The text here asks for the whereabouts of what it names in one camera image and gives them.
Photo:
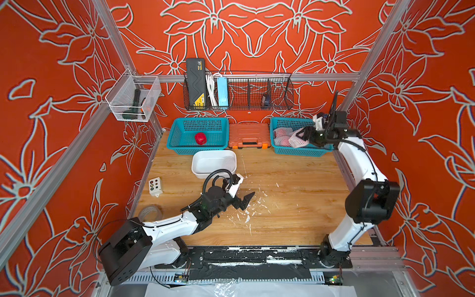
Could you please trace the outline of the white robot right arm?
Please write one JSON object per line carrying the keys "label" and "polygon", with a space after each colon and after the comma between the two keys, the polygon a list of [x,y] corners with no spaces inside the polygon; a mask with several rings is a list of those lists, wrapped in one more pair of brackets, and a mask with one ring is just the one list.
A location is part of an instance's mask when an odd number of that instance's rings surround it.
{"label": "white robot right arm", "polygon": [[319,113],[301,137],[322,149],[332,145],[349,166],[355,182],[345,200],[344,219],[320,245],[319,261],[326,268],[341,264],[366,231],[388,220],[400,194],[399,184],[378,169],[359,131],[348,126],[346,116],[344,111]]}

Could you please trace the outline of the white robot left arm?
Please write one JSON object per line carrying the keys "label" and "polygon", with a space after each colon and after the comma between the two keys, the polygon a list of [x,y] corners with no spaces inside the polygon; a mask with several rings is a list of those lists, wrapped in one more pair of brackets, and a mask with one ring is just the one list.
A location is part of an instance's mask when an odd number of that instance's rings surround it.
{"label": "white robot left arm", "polygon": [[236,195],[238,189],[238,184],[229,190],[212,186],[185,207],[181,215],[169,219],[140,222],[134,217],[126,220],[98,253],[110,285],[124,283],[143,268],[178,262],[188,253],[187,246],[179,241],[180,237],[203,231],[214,217],[230,206],[246,210],[256,193],[251,192],[240,199]]}

